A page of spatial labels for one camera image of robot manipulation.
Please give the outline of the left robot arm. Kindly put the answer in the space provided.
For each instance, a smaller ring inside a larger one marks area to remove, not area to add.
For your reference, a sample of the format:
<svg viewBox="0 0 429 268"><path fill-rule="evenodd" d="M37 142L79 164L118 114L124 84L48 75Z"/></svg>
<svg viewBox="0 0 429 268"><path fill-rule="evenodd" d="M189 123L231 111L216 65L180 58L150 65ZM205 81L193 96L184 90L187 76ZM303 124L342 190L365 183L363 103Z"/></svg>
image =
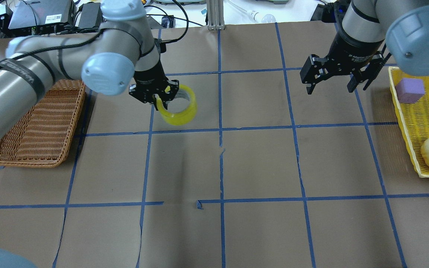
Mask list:
<svg viewBox="0 0 429 268"><path fill-rule="evenodd" d="M162 44L153 37L139 0L103 0L105 22L94 36L20 37L0 61L0 139L61 80L81 80L103 95L123 93L157 110L168 109L180 90L161 63Z"/></svg>

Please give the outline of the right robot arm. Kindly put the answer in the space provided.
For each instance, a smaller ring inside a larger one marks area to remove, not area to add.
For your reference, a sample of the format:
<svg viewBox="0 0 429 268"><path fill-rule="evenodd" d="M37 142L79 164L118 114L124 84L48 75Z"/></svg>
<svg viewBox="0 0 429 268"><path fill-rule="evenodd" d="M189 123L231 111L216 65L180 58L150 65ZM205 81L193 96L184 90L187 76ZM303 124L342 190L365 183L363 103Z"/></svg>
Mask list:
<svg viewBox="0 0 429 268"><path fill-rule="evenodd" d="M348 92L377 78L390 58L412 76L429 76L429 0L337 0L321 21L337 33L326 56L308 56L300 80L309 95L318 83L351 76Z"/></svg>

